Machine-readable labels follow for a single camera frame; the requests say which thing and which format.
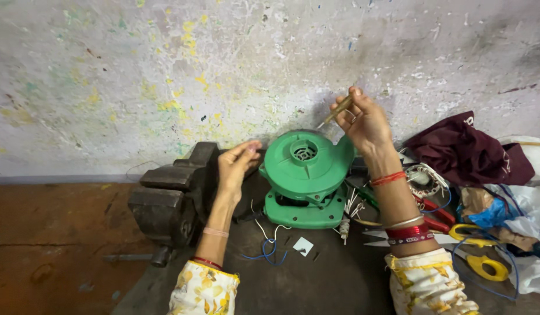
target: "left hand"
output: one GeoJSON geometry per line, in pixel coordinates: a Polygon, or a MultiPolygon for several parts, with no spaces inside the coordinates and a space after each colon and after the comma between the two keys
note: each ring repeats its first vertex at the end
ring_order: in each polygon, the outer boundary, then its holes
{"type": "Polygon", "coordinates": [[[229,194],[231,201],[238,203],[241,200],[241,185],[245,172],[258,164],[262,148],[259,140],[247,141],[223,153],[218,158],[219,164],[219,194],[229,194]]]}

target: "green air blower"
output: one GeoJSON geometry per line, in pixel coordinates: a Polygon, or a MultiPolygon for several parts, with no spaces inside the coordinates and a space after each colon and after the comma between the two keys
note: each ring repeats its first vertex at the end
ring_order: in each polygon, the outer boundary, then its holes
{"type": "Polygon", "coordinates": [[[273,223],[293,228],[338,226],[348,190],[343,181],[353,158],[354,147],[346,136],[337,145],[306,131],[280,136],[259,168],[272,186],[264,214],[273,223]]]}

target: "paint-stained wall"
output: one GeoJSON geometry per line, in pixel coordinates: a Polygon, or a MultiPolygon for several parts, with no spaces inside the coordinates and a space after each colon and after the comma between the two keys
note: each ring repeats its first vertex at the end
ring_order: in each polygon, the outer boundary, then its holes
{"type": "Polygon", "coordinates": [[[0,176],[268,143],[354,82],[397,143],[470,109],[540,137],[540,1],[0,0],[0,176]]]}

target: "floral sleeve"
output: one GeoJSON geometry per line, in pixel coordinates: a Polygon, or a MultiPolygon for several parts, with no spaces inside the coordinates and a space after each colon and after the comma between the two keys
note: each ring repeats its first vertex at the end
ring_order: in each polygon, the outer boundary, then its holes
{"type": "Polygon", "coordinates": [[[171,293],[168,315],[232,315],[239,282],[237,275],[188,261],[171,293]]]}
{"type": "Polygon", "coordinates": [[[451,254],[436,251],[396,258],[385,257],[391,268],[390,293],[398,315],[479,314],[478,305],[462,292],[464,283],[452,268],[451,254]]]}

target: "wooden surface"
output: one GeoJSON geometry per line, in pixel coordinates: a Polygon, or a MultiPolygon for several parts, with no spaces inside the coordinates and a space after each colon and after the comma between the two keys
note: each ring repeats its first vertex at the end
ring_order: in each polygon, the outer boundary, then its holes
{"type": "Polygon", "coordinates": [[[0,185],[0,314],[109,314],[153,253],[126,202],[135,184],[0,185]]]}

